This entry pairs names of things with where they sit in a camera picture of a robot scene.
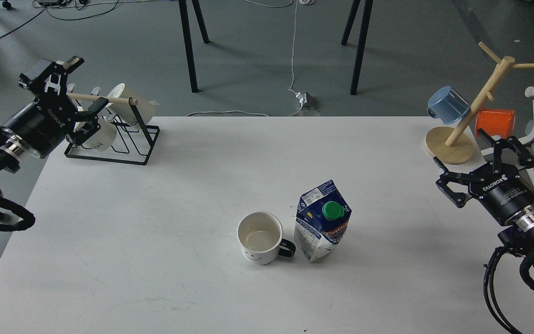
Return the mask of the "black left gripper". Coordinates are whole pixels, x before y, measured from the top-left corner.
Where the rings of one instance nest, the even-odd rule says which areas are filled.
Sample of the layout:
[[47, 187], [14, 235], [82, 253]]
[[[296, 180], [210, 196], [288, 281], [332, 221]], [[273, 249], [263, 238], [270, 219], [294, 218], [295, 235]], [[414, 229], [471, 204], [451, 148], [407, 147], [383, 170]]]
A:
[[[66, 141], [81, 145], [97, 129], [72, 131], [76, 123], [77, 107], [67, 95], [69, 74], [85, 63], [82, 57], [73, 56], [68, 61], [40, 59], [26, 73], [19, 75], [18, 85], [30, 91], [35, 99], [3, 123], [2, 131], [7, 137], [16, 135], [29, 148], [28, 151], [41, 159], [46, 158]], [[99, 97], [89, 108], [78, 108], [79, 116], [86, 116], [88, 125], [98, 127], [96, 116], [106, 107], [108, 99]]]

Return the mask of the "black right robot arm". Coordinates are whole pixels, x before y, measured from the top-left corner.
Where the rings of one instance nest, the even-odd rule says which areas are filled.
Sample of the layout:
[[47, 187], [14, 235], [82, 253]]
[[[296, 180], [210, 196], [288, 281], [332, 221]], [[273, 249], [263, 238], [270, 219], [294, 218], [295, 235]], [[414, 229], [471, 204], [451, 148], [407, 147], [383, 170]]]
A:
[[483, 129], [479, 135], [492, 146], [492, 160], [470, 173], [454, 173], [439, 160], [433, 161], [442, 173], [438, 189], [458, 208], [476, 199], [503, 226], [498, 234], [502, 245], [495, 248], [483, 276], [485, 304], [498, 325], [510, 334], [517, 329], [503, 314], [495, 294], [495, 272], [505, 254], [521, 258], [519, 274], [534, 291], [534, 189], [520, 171], [534, 167], [534, 155], [515, 137], [492, 139]]

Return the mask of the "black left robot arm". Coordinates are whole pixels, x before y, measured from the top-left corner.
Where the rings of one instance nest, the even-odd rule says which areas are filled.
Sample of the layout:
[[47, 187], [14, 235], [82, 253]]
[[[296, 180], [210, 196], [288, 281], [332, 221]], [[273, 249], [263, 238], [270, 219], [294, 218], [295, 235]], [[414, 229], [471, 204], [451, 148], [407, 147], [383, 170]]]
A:
[[[98, 114], [108, 99], [96, 97], [80, 111], [67, 92], [68, 75], [83, 62], [77, 56], [65, 62], [41, 59], [20, 74], [19, 87], [34, 98], [0, 126], [0, 172], [16, 173], [24, 156], [46, 158], [61, 142], [81, 145], [101, 129]], [[0, 189], [0, 231], [24, 231], [34, 224], [34, 214], [4, 198]]]

